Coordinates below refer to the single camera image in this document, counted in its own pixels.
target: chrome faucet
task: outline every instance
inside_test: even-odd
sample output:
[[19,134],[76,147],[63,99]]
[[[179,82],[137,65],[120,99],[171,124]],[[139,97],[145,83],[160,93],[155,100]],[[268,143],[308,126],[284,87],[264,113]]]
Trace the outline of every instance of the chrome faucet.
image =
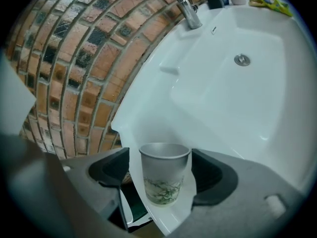
[[191,29],[201,27],[203,24],[200,22],[199,17],[196,15],[197,5],[194,5],[192,0],[177,0],[179,8],[187,20],[188,26]]

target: cup rim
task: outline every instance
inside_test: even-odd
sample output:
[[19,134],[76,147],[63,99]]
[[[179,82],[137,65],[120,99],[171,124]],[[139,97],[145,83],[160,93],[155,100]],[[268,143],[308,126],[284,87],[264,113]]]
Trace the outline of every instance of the cup rim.
[[[148,154],[148,153],[142,151],[141,148],[142,148],[143,146],[152,145],[152,144],[178,145],[178,146],[182,146],[182,147],[184,147],[184,148],[187,148],[187,152],[184,153],[184,154],[182,154],[182,155],[168,157],[168,156],[155,156],[155,155],[151,155],[151,154]],[[180,159],[180,158],[182,158],[182,157],[185,157],[185,156],[189,155],[190,152],[191,152],[191,149],[188,148],[187,146],[181,145],[181,144],[155,142],[155,143],[143,144],[143,145],[139,148],[139,151],[140,151],[141,154],[143,154],[143,155],[145,155],[145,156],[148,156],[148,157],[151,157],[151,158],[154,158],[154,159],[160,159],[160,160],[175,160],[175,159]]]

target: faucet spout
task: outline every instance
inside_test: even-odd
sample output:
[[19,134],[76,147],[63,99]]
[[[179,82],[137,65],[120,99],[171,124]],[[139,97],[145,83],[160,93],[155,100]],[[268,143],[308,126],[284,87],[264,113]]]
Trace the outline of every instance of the faucet spout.
[[177,0],[179,8],[182,11],[189,28],[196,29],[201,27],[203,24],[199,20],[199,17],[196,15],[197,7],[192,4],[191,0]]

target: white sink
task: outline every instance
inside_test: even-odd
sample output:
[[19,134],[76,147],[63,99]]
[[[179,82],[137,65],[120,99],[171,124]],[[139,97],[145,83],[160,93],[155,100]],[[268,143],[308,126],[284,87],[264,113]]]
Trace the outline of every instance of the white sink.
[[[195,180],[188,165],[169,208],[145,196],[138,148],[174,142],[262,163],[301,192],[317,149],[317,62],[297,22],[265,8],[199,8],[203,26],[177,25],[144,63],[113,122],[130,147],[130,173],[161,231],[190,214]],[[251,63],[239,66],[243,53]]]

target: sink drain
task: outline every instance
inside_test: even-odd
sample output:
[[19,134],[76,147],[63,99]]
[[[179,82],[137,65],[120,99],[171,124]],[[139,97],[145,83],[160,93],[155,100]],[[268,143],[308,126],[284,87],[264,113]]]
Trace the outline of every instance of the sink drain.
[[236,62],[237,65],[240,66],[248,66],[250,64],[250,58],[248,58],[244,54],[238,54],[234,57],[234,61]]

